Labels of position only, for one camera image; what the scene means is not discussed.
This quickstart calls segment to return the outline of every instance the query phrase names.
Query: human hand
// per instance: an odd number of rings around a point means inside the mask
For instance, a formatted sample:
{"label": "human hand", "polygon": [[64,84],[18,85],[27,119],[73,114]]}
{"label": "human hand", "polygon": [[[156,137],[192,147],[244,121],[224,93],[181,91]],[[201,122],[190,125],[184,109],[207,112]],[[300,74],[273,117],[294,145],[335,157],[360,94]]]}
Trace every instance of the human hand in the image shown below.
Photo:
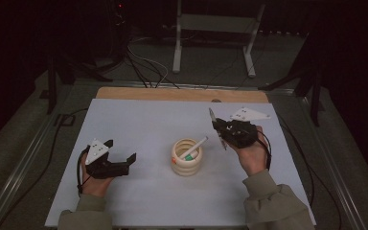
{"label": "human hand", "polygon": [[[258,132],[258,138],[267,147],[267,141],[262,135],[263,129],[261,126],[256,126]],[[228,143],[228,145],[236,152],[241,163],[241,167],[246,171],[248,176],[256,174],[266,169],[266,152],[265,148],[259,142],[255,142],[252,146],[243,149],[238,149],[237,147]]]}
{"label": "human hand", "polygon": [[110,182],[114,179],[114,177],[109,177],[107,179],[96,179],[91,177],[85,168],[85,160],[88,153],[85,153],[81,158],[81,167],[82,167],[82,193],[85,195],[92,195],[98,197],[105,197],[107,188],[110,185]]}

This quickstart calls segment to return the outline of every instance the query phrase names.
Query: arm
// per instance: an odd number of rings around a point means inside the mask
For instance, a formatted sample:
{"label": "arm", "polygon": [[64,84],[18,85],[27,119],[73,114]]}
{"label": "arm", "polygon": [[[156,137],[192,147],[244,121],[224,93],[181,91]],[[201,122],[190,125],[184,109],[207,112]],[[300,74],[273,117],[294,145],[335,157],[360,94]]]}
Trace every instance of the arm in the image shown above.
{"label": "arm", "polygon": [[[267,145],[257,126],[259,139]],[[276,185],[265,168],[265,149],[256,142],[251,147],[237,149],[242,168],[248,178],[243,181],[249,192],[244,201],[249,229],[314,229],[307,206],[295,196],[288,185]]]}
{"label": "arm", "polygon": [[107,230],[112,229],[112,218],[104,212],[104,196],[113,178],[95,179],[89,177],[85,170],[85,154],[81,159],[82,195],[76,212],[63,211],[59,217],[58,230]]}

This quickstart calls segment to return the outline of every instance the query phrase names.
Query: gray sleeve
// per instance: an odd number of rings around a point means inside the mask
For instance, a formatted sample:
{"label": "gray sleeve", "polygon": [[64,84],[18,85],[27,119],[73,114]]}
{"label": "gray sleeve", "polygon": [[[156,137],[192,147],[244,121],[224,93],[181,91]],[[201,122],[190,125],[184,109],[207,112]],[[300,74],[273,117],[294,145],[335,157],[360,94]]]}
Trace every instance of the gray sleeve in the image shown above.
{"label": "gray sleeve", "polygon": [[58,230],[111,230],[112,218],[104,212],[105,200],[93,195],[81,195],[76,212],[63,211]]}
{"label": "gray sleeve", "polygon": [[268,170],[243,184],[249,192],[244,201],[249,229],[314,229],[307,206],[288,185],[276,185]]}

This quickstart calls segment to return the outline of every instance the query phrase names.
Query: floor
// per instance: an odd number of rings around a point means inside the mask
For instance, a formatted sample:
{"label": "floor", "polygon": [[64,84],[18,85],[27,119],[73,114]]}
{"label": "floor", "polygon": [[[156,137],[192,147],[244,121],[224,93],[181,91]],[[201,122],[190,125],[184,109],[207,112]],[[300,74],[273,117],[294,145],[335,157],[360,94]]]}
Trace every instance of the floor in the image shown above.
{"label": "floor", "polygon": [[[76,71],[73,85],[57,81],[58,102],[52,115],[46,114],[48,102],[39,99],[47,89],[47,73],[43,74],[36,80],[36,91],[0,132],[0,229],[48,229],[44,222],[83,123],[81,109],[89,106],[100,87],[257,90],[284,77],[303,44],[299,36],[258,34],[252,50],[257,76],[252,79],[246,76],[241,39],[185,40],[181,71],[173,74],[173,38],[135,36],[129,56],[146,80],[139,79],[127,58],[103,72],[113,82],[93,80]],[[321,89],[317,127],[308,115],[310,95],[296,98],[292,94],[297,83],[284,84],[267,96],[284,119],[289,149],[312,200],[316,229],[368,229],[368,167],[327,89]],[[58,116],[73,112],[72,125],[56,125]]]}

